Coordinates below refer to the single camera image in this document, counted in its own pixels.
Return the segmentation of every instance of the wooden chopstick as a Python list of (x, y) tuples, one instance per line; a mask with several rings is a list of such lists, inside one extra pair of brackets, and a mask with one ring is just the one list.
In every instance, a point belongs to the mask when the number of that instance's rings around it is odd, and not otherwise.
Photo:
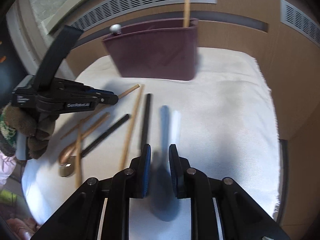
[(190, 0), (184, 0), (183, 27), (188, 28), (190, 21)]
[(82, 184), (82, 169), (81, 169), (81, 128), (82, 122), (79, 122), (78, 125), (78, 137), (76, 141), (76, 188), (79, 188)]
[[(81, 139), (84, 140), (88, 135), (90, 135), (94, 130), (96, 130), (103, 122), (105, 122), (110, 117), (110, 113), (104, 113), (93, 125), (91, 125), (82, 135)], [(68, 161), (73, 151), (76, 148), (76, 141), (65, 147), (59, 154), (59, 164), (62, 165)]]
[[(129, 93), (131, 93), (132, 91), (136, 90), (137, 88), (139, 88), (139, 84), (133, 86), (132, 88), (129, 88), (128, 90), (126, 90), (125, 92), (123, 92), (122, 94), (120, 94), (118, 96), (118, 98), (123, 98), (124, 96), (128, 95)], [(83, 118), (80, 120), (80, 122), (85, 123), (86, 121), (88, 121), (91, 117), (93, 117), (94, 115), (96, 115), (97, 113), (101, 112), (103, 109), (105, 109), (106, 107), (108, 107), (109, 105), (104, 105), (101, 108), (99, 108), (98, 110), (93, 111), (92, 114), (89, 114), (87, 117)], [(62, 140), (63, 138), (65, 138), (66, 136), (68, 136), (70, 133), (72, 133), (74, 130), (78, 129), (78, 125), (76, 124), (74, 127), (72, 127), (67, 133), (65, 133), (63, 136), (60, 137), (60, 140)]]
[(124, 150), (123, 150), (122, 158), (121, 158), (121, 162), (120, 162), (120, 170), (124, 169), (125, 163), (127, 161), (128, 150), (129, 150), (130, 141), (131, 141), (131, 137), (132, 137), (132, 131), (133, 131), (133, 128), (134, 128), (134, 123), (135, 123), (137, 112), (138, 112), (138, 109), (139, 109), (139, 104), (140, 104), (140, 101), (141, 101), (141, 95), (142, 95), (143, 89), (144, 89), (144, 85), (141, 85), (139, 94), (137, 96), (136, 102), (135, 102), (134, 107), (133, 107), (131, 122), (129, 124), (127, 135), (126, 135), (126, 138), (125, 138), (125, 141), (124, 141)]

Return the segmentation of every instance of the gloved hand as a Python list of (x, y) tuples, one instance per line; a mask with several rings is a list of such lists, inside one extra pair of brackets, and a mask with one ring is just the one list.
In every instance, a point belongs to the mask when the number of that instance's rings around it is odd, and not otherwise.
[(29, 154), (38, 159), (47, 150), (59, 115), (50, 115), (39, 123), (19, 107), (7, 104), (0, 116), (0, 150), (7, 156), (16, 152), (17, 131), (28, 137)]

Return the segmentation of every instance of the white tablecloth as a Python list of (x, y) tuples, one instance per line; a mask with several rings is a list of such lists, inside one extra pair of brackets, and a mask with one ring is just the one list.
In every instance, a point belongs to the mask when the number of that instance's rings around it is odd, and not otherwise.
[[(161, 147), (160, 108), (181, 113), (178, 152), (190, 165), (216, 179), (232, 177), (272, 216), (278, 203), (280, 158), (275, 110), (254, 58), (242, 52), (199, 48), (199, 66), (191, 81), (121, 78), (109, 56), (84, 70), (77, 81), (120, 94), (135, 84), (152, 93), (148, 143), (153, 172), (149, 196), (130, 200), (130, 239), (189, 239), (190, 200), (172, 196), (168, 167), (158, 163)], [(132, 113), (139, 90), (106, 109), (111, 118), (84, 140), (83, 148), (126, 113)], [(144, 103), (140, 104), (127, 166), (140, 153)], [(89, 113), (63, 114), (44, 156), (30, 160), (22, 188), (31, 213), (43, 224), (74, 192), (75, 176), (58, 175), (57, 156), (76, 139), (76, 131), (59, 140)], [(103, 113), (90, 120), (85, 128)], [(119, 170), (129, 122), (105, 139), (83, 159), (84, 180), (110, 178)]]

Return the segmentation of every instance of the purple plastic bin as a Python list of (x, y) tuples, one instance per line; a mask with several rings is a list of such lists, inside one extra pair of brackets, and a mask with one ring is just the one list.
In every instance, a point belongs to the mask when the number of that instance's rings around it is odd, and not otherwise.
[(128, 25), (103, 39), (123, 77), (191, 80), (195, 76), (197, 19), (182, 18)]

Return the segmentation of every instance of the glove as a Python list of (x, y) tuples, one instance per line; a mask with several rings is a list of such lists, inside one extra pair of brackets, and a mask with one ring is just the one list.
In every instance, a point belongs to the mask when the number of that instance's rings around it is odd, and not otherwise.
[(59, 115), (50, 115), (37, 122), (21, 108), (7, 104), (0, 116), (0, 150), (6, 156), (13, 156), (16, 152), (16, 137), (19, 131), (28, 137), (30, 156), (34, 159), (40, 158), (47, 150), (58, 117)]

